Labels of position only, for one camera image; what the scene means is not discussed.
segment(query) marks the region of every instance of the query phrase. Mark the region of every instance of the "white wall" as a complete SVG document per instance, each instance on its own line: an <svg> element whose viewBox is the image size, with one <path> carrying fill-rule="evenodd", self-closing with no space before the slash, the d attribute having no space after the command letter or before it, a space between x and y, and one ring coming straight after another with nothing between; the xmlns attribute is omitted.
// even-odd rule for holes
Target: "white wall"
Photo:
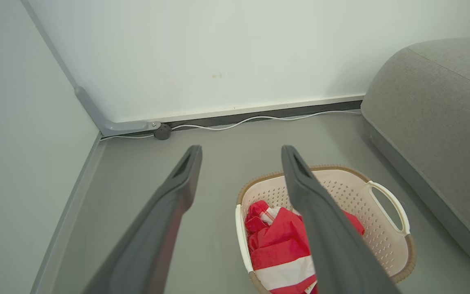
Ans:
<svg viewBox="0 0 470 294"><path fill-rule="evenodd" d="M98 134L18 0L0 0L0 294L28 294Z"/></svg>
<svg viewBox="0 0 470 294"><path fill-rule="evenodd" d="M113 121L364 93L397 50L470 36L470 0L31 0Z"/></svg>

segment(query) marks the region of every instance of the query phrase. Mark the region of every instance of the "basket handle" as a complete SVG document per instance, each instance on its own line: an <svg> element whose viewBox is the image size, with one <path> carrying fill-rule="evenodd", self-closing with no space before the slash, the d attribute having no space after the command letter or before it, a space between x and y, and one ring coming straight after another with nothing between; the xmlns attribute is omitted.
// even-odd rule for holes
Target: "basket handle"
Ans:
<svg viewBox="0 0 470 294"><path fill-rule="evenodd" d="M371 194L371 197L373 197L373 199L377 202L377 204L379 205L379 207L382 209L382 212L384 213L384 215L388 218L389 222L391 223L391 225L393 226L393 228L398 232L398 233L402 233L404 236L406 236L407 234L409 234L409 229L410 229L410 226L409 226L409 219L407 218L407 214L405 214L405 210L403 209L403 206L401 205L400 201L393 195L393 193L390 192L390 190L388 190L387 188L385 188L384 186L382 186L381 184L379 183L376 183L376 182L373 182L373 181L369 181L367 182L367 186L369 188L369 194ZM377 188L377 190L379 190L380 192L382 192L386 197L387 199L389 199L389 201L391 201L391 203L393 204L393 206L395 207L395 209L397 209L397 213L399 214L399 218L401 220L401 229L399 229L393 222L393 220L391 219L391 217L389 216L389 214L384 210L384 208L382 207L382 205L380 205L380 203L378 202L377 198L375 197L375 194L373 194L373 188Z"/></svg>

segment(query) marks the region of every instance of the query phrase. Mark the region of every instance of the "basket rim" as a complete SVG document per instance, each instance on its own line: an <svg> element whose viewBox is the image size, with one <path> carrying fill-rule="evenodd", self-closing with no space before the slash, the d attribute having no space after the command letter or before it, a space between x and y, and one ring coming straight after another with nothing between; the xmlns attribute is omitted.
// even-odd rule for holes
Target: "basket rim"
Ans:
<svg viewBox="0 0 470 294"><path fill-rule="evenodd" d="M367 183L369 182L371 179L368 178L366 175L364 175L363 173L357 171L356 169L352 169L351 167L347 167L347 166L344 166L344 165L339 165L339 164L321 164L321 165L310 165L309 168L311 169L312 172L317 172L317 171L328 171L328 170L332 170L332 169L337 169L337 170L340 170L340 171L345 171L345 172L349 172L349 173L352 173L354 174L355 176L359 177L360 179L362 179L364 181L364 183ZM248 191L248 189L259 183L259 182L263 182L265 180L269 180L269 179L272 179L272 178L278 178L278 177L281 177L284 175L284 171L276 171L274 173L269 173L269 174L265 174L263 176L260 176L260 177L256 177L256 178L253 178L251 179L246 185L244 185L244 187L240 190L239 192L239 197L237 198L237 205L238 204L241 204L242 205L242 199L244 198L244 195L246 194L246 192Z"/></svg>
<svg viewBox="0 0 470 294"><path fill-rule="evenodd" d="M361 172L359 172L356 169L353 169L351 167L347 167L345 165L321 164L321 165L311 165L309 168L311 169L312 172L337 169L337 170L340 170L340 171L345 171L345 172L349 172L349 173L352 173L352 174L356 175L357 177L362 179L364 181L364 183L367 183L367 182L371 181L371 179L369 177L367 177L366 175L364 175L363 173L361 173ZM254 186L255 184L257 184L259 182L263 182L265 180L281 177L283 175L284 175L284 171L278 171L278 172L276 171L274 173L265 174L265 175L262 175L260 177L256 177L256 178L251 179L240 190L239 196L237 197L237 205L242 205L242 200L244 199L244 195L246 194L246 192L248 191L248 189L251 186ZM406 241L406 244L407 244L407 251L408 251L407 262L406 262L405 266L402 268L402 270L400 270L397 274L395 274L393 276L390 276L391 281L393 281L393 283L398 283L398 282L406 279L413 272L413 270L416 267L417 254L416 254L415 241L412 238L410 233L407 234L404 238L405 238L405 241ZM250 276L250 280L252 281L253 285L255 286L255 288L257 289L257 291L260 294L270 294L270 292L262 286L259 278L255 274L255 271L248 272L248 274Z"/></svg>

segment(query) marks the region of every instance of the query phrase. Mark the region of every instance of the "red towel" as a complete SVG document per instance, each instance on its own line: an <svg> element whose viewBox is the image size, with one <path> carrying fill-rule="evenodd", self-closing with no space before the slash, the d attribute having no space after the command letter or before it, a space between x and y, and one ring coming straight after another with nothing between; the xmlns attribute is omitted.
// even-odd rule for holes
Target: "red towel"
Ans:
<svg viewBox="0 0 470 294"><path fill-rule="evenodd" d="M344 212L363 234L355 216ZM248 248L253 269L272 294L316 294L317 277L302 217L265 201L250 205L246 216Z"/></svg>

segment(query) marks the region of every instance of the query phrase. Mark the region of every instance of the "baseboard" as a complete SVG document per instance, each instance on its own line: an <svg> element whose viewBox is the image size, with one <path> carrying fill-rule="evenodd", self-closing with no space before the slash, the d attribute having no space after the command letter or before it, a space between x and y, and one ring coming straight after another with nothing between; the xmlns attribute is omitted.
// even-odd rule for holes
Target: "baseboard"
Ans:
<svg viewBox="0 0 470 294"><path fill-rule="evenodd" d="M63 261L65 250L69 242L70 234L75 225L77 214L82 206L84 196L90 187L93 175L97 170L101 156L106 144L100 144L101 133L98 134L92 149L84 163L79 177L73 187L72 193L67 201L65 209L61 214L58 225L52 236L43 262L39 268L31 294L50 294L55 285L55 279Z"/></svg>
<svg viewBox="0 0 470 294"><path fill-rule="evenodd" d="M365 94L353 94L353 95L342 95L342 96L333 96L333 97L324 97L324 98L311 98L304 100L295 100L291 102L282 102L278 104L262 104L258 106L247 106L247 107L230 107L224 109L215 109L215 110L200 110L189 113L175 113L175 114L164 114L159 117L150 118L149 121L160 121L161 123L169 123L172 121L183 121L183 120L192 120L192 119L202 119L202 118L212 118L212 117L222 117L222 116L231 116L231 115L240 115L248 114L253 112L262 112L269 110L280 110L288 108L297 108L305 106L315 106L315 105L326 105L334 104L340 102L352 102L362 100Z"/></svg>

